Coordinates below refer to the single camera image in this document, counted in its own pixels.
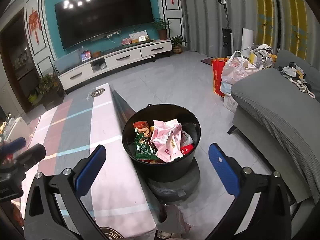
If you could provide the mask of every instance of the orange shopping bag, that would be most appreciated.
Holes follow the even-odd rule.
[[[224,97],[224,93],[220,91],[221,73],[227,61],[227,58],[214,58],[212,60],[213,92],[221,97]]]

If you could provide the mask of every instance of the white drawer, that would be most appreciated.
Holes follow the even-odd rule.
[[[64,90],[71,88],[82,81],[87,80],[91,75],[93,75],[93,70],[91,64],[83,65],[69,73],[59,77]]]
[[[106,62],[107,68],[117,68],[141,59],[140,48],[132,49],[119,53],[117,55],[106,57],[104,60]]]
[[[141,56],[142,57],[147,57],[151,56],[157,53],[165,52],[165,51],[170,51],[172,50],[172,45],[171,42],[163,42],[163,43],[158,43],[158,44],[153,44],[150,46],[145,46],[141,47]]]

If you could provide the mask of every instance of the plaid tablecloth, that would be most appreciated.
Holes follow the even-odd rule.
[[[99,88],[105,89],[100,96],[89,96]],[[68,99],[30,123],[34,132],[26,148],[40,143],[47,153],[26,173],[22,182],[24,195],[14,203],[18,202],[24,217],[28,192],[37,172],[53,175],[73,168],[101,144],[107,150],[107,159],[89,193],[81,197],[84,206],[100,227],[114,229],[122,237],[154,232],[154,209],[159,207],[158,203],[146,194],[148,189],[139,181],[121,142],[126,113],[108,84],[88,90],[86,95]],[[60,195],[57,201],[68,227],[76,231]]]

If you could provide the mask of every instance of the green snack bag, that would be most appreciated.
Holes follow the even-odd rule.
[[[150,142],[151,134],[150,128],[147,122],[140,121],[133,124],[136,132],[136,138],[134,139],[134,146],[136,148],[136,159],[138,160],[158,160],[156,157],[156,149]]]

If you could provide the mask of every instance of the tv stand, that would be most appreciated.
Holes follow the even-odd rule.
[[[60,82],[64,90],[70,89],[90,78],[99,76],[107,71],[125,66],[137,61],[154,58],[155,54],[165,52],[167,57],[170,56],[172,45],[170,40],[155,40],[153,42],[138,43],[136,46],[123,46],[116,50],[103,52],[102,56],[88,60],[81,65],[76,65],[67,72],[59,75]],[[96,70],[92,68],[101,60],[106,63],[107,67]]]

